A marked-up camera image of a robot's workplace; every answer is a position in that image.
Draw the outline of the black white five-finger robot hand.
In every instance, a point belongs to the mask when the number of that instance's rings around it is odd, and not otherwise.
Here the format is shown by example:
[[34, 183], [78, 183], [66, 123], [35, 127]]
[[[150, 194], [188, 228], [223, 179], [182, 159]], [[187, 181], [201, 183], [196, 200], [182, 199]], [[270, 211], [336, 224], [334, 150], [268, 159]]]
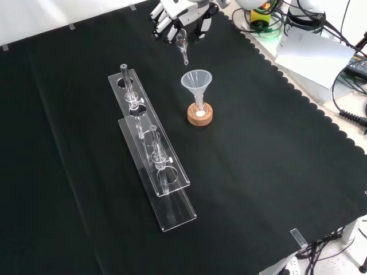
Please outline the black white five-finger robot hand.
[[154, 23], [152, 39], [158, 41], [167, 32], [165, 42], [172, 45], [180, 30], [186, 30], [191, 43], [203, 39], [210, 29], [212, 17], [219, 8], [226, 8], [229, 1], [164, 1], [161, 0], [150, 13]]

